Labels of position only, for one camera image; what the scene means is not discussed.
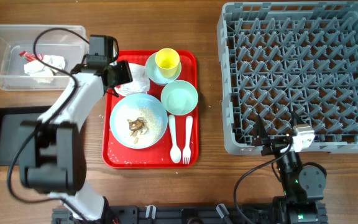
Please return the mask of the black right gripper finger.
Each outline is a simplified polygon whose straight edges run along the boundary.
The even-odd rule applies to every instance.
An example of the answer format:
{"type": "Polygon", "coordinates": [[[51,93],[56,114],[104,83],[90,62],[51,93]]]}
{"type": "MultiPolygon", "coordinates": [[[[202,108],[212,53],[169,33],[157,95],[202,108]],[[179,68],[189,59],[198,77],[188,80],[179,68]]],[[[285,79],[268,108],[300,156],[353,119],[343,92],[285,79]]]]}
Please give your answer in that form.
{"type": "Polygon", "coordinates": [[[265,130],[265,126],[263,124],[262,118],[260,115],[257,116],[255,125],[254,125],[254,129],[255,129],[255,133],[254,133],[254,137],[255,138],[268,138],[268,134],[265,130]]]}
{"type": "Polygon", "coordinates": [[[303,124],[303,120],[298,116],[298,114],[295,111],[291,112],[291,120],[290,120],[291,126],[294,128],[296,125],[303,124]]]}

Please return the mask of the white napkin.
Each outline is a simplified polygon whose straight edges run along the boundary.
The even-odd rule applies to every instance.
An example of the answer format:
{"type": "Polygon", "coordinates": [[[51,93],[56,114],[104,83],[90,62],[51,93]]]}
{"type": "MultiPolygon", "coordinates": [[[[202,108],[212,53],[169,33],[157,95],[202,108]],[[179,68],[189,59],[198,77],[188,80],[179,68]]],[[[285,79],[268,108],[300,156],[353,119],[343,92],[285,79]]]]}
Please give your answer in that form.
{"type": "Polygon", "coordinates": [[[146,75],[145,66],[129,63],[133,81],[116,86],[114,90],[121,96],[129,96],[136,93],[147,93],[150,90],[150,79],[146,75]]]}
{"type": "MultiPolygon", "coordinates": [[[[42,61],[60,70],[63,70],[66,65],[65,59],[57,55],[44,55],[42,61]]],[[[24,65],[24,72],[33,77],[37,83],[51,83],[57,70],[45,66],[38,60],[33,60],[24,65]]]]}

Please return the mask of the large light blue plate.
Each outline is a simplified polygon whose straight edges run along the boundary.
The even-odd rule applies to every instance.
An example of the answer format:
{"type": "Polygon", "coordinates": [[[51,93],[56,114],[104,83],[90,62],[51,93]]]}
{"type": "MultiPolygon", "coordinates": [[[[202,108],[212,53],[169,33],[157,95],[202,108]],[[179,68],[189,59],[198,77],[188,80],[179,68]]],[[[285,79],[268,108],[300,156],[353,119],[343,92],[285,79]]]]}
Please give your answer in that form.
{"type": "Polygon", "coordinates": [[[131,149],[145,149],[165,134],[168,114],[156,97],[136,93],[125,96],[113,106],[109,125],[120,144],[131,149]]]}

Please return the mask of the food scraps and rice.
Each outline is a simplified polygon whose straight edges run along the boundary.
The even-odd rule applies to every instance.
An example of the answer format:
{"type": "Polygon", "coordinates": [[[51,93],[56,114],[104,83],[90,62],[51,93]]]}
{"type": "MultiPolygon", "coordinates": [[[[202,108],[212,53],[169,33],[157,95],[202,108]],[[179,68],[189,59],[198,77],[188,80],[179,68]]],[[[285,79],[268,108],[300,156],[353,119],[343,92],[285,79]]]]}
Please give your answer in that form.
{"type": "Polygon", "coordinates": [[[148,108],[129,108],[123,127],[124,141],[133,148],[146,148],[155,143],[162,134],[163,123],[148,108]]]}

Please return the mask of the red snack wrapper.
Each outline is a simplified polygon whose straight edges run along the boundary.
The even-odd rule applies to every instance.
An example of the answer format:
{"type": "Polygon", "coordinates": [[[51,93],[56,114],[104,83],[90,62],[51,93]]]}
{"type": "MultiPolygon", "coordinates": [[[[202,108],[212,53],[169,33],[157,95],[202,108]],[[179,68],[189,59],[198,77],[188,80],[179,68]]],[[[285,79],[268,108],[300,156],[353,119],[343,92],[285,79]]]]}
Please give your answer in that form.
{"type": "Polygon", "coordinates": [[[21,53],[19,54],[19,56],[22,57],[22,58],[24,58],[24,59],[26,59],[28,62],[32,62],[32,61],[34,61],[34,60],[37,60],[38,58],[39,58],[40,60],[43,60],[44,57],[45,57],[45,55],[43,55],[43,54],[37,54],[37,55],[35,55],[35,54],[32,54],[32,53],[27,52],[27,51],[21,52],[21,53]]]}

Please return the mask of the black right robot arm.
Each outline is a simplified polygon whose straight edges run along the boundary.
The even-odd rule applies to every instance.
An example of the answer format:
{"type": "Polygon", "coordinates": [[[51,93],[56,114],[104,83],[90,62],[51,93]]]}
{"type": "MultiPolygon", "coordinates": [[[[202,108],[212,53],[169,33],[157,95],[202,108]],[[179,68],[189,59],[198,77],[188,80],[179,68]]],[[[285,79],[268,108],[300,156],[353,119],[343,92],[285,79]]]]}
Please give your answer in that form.
{"type": "Polygon", "coordinates": [[[292,131],[278,138],[271,138],[264,128],[262,118],[255,122],[254,146],[261,146],[261,155],[275,156],[284,196],[274,197],[272,223],[327,223],[324,198],[326,169],[315,163],[300,159],[300,151],[311,146],[314,129],[293,112],[292,131]]]}

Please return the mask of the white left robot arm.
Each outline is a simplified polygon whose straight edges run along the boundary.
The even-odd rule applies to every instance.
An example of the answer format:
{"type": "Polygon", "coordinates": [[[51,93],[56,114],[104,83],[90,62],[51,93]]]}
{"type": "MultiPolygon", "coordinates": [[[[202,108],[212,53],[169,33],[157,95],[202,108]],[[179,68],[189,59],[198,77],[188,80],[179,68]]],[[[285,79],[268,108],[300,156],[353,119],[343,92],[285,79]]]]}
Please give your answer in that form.
{"type": "Polygon", "coordinates": [[[81,127],[92,107],[115,86],[132,81],[129,63],[100,55],[87,56],[70,73],[59,99],[35,121],[21,122],[24,137],[14,162],[21,184],[59,200],[79,222],[119,223],[105,197],[86,183],[81,127]]]}

